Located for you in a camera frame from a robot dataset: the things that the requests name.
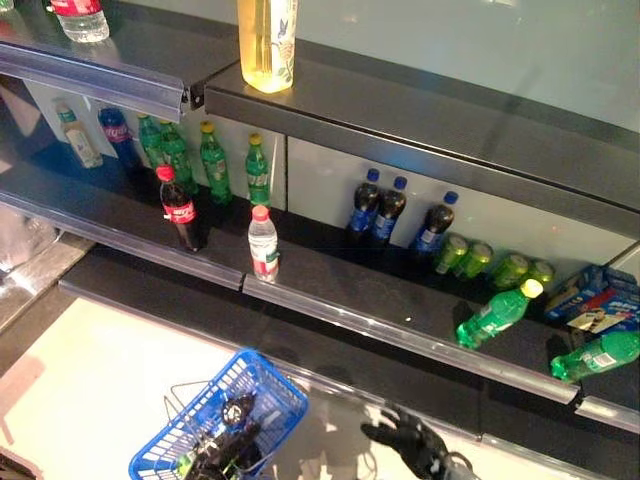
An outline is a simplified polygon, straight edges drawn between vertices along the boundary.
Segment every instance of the green bottle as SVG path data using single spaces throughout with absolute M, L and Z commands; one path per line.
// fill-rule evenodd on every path
M 162 149 L 166 163 L 171 165 L 176 172 L 176 181 L 189 195 L 198 193 L 198 184 L 193 179 L 191 163 L 187 155 L 187 142 L 180 136 L 173 123 L 161 120 L 162 125 Z
M 214 130 L 215 128 L 211 122 L 200 123 L 200 131 L 202 132 L 200 159 L 207 172 L 214 203 L 228 205 L 232 196 L 231 189 L 229 188 L 227 161 L 224 150 L 213 133 Z
M 269 165 L 262 153 L 262 137 L 258 133 L 249 136 L 249 153 L 246 161 L 249 199 L 252 205 L 269 206 Z
M 478 348 L 488 338 L 495 337 L 520 320 L 529 300 L 542 293 L 542 284 L 534 279 L 520 288 L 502 292 L 456 330 L 458 343 L 467 348 Z
M 633 362 L 639 355 L 640 333 L 613 332 L 554 358 L 551 360 L 551 373 L 565 382 L 577 382 L 589 375 Z
M 165 164 L 164 152 L 162 151 L 162 134 L 146 113 L 139 113 L 138 120 L 138 138 L 140 138 L 140 144 L 149 159 L 151 168 L 155 171 L 160 165 Z

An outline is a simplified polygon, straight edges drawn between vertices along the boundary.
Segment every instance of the blue bottle cap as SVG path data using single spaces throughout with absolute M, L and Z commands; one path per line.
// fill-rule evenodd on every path
M 458 194 L 456 192 L 447 192 L 444 196 L 444 203 L 447 205 L 453 205 L 458 201 Z
M 375 168 L 370 168 L 367 172 L 367 180 L 370 182 L 377 182 L 380 178 L 380 172 Z
M 407 186 L 407 179 L 404 177 L 396 177 L 393 181 L 393 188 L 396 190 L 404 190 L 404 187 Z

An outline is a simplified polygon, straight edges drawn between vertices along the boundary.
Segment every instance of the green can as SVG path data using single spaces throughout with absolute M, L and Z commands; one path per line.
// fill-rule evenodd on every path
M 519 253 L 511 253 L 493 272 L 493 286 L 505 290 L 516 285 L 529 270 L 529 260 Z
M 440 275 L 447 273 L 450 268 L 455 267 L 460 259 L 464 257 L 468 249 L 469 244 L 460 235 L 456 235 L 455 233 L 449 235 L 435 259 L 434 266 L 436 273 Z
M 544 260 L 536 260 L 534 261 L 527 273 L 522 277 L 520 283 L 528 280 L 529 278 L 533 278 L 534 280 L 538 280 L 543 286 L 547 285 L 553 280 L 553 276 L 556 271 L 551 266 L 549 262 L 545 262 Z
M 460 280 L 471 280 L 484 271 L 493 258 L 493 249 L 484 242 L 474 242 L 467 254 L 453 269 Z

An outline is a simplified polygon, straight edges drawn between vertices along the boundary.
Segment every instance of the blue shopping basket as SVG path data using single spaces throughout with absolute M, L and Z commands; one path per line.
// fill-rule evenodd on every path
M 191 403 L 133 457 L 129 465 L 131 479 L 180 480 L 175 471 L 178 459 L 220 428 L 222 407 L 227 400 L 245 394 L 256 398 L 249 418 L 262 427 L 255 440 L 262 460 L 242 478 L 257 477 L 304 417 L 309 403 L 271 362 L 246 349 L 236 353 Z

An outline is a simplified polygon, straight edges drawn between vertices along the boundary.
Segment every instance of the robotic arm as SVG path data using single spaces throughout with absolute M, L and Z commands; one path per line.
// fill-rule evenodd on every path
M 382 415 L 392 425 L 361 425 L 371 440 L 387 445 L 400 454 L 413 474 L 423 480 L 480 480 L 471 462 L 458 452 L 449 452 L 442 438 L 420 419 L 391 406 Z

